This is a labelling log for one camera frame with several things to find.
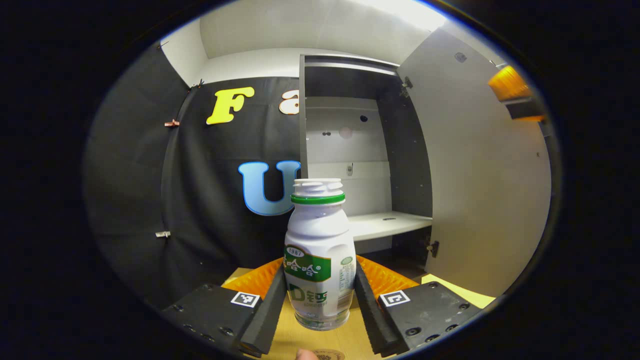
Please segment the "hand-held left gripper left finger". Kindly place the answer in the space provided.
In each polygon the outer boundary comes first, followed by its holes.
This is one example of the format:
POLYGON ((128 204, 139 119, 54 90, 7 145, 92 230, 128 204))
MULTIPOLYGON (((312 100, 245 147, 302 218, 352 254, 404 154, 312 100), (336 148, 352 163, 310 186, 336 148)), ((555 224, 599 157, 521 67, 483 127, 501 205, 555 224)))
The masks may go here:
POLYGON ((271 350, 286 298, 282 262, 272 260, 225 285, 202 284, 162 315, 208 354, 261 358, 271 350))

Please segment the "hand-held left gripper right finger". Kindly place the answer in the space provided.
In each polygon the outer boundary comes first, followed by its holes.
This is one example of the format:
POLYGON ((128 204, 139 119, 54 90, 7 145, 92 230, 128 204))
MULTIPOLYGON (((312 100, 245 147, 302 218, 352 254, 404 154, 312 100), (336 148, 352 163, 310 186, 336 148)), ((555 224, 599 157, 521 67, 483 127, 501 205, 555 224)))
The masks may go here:
POLYGON ((418 284, 361 256, 354 285, 366 335, 382 357, 433 347, 482 312, 443 282, 418 284))

